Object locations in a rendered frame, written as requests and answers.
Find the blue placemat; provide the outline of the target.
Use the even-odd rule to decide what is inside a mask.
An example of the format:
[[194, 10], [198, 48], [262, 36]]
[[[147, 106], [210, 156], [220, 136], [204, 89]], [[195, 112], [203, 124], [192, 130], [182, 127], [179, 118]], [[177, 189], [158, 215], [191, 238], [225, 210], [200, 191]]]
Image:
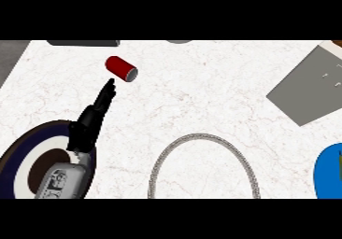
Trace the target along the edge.
[[331, 145], [316, 160], [313, 181], [319, 199], [342, 199], [340, 151], [342, 151], [342, 143]]

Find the grey panel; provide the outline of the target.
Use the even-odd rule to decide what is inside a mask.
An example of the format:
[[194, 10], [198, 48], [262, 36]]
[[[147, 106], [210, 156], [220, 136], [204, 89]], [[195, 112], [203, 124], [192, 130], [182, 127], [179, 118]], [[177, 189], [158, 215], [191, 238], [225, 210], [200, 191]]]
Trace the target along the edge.
[[0, 89], [30, 43], [30, 40], [0, 40]]

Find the red can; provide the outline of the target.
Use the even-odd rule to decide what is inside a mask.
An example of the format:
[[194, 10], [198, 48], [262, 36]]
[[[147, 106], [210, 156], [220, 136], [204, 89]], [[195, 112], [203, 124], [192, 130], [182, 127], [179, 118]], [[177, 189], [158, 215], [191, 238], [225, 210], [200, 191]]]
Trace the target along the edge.
[[107, 69], [126, 81], [132, 82], [139, 74], [139, 69], [119, 56], [111, 56], [105, 62]]

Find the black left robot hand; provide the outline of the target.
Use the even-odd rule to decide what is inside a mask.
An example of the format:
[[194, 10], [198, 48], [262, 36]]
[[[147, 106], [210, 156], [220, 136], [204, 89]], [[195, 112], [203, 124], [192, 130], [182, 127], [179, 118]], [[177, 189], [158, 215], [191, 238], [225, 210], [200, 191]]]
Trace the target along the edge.
[[77, 121], [70, 123], [70, 151], [89, 153], [95, 146], [101, 132], [104, 118], [117, 96], [116, 80], [111, 78], [107, 82], [96, 101], [86, 107]]

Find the dark grey flat object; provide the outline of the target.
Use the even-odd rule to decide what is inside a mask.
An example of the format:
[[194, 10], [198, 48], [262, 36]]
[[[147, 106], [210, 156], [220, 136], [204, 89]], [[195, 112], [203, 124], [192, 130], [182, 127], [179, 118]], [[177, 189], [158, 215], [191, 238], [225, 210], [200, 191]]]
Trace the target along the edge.
[[120, 40], [48, 40], [54, 46], [65, 47], [119, 47]]

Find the grey flat door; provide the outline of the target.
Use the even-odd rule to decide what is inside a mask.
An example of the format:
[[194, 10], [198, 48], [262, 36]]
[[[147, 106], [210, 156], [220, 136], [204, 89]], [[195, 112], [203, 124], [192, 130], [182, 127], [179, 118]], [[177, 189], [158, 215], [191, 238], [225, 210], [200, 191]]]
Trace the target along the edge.
[[331, 50], [315, 48], [267, 98], [300, 126], [342, 108], [342, 59]]

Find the navy and white round plate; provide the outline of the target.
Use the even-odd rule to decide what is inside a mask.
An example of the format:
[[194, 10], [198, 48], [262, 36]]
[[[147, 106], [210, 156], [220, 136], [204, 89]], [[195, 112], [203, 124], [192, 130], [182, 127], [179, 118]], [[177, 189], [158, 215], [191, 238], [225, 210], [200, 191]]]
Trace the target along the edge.
[[[43, 123], [17, 139], [0, 158], [0, 199], [36, 199], [43, 177], [58, 162], [79, 163], [70, 143], [68, 120]], [[96, 147], [92, 156], [92, 175], [88, 194], [96, 173]]]

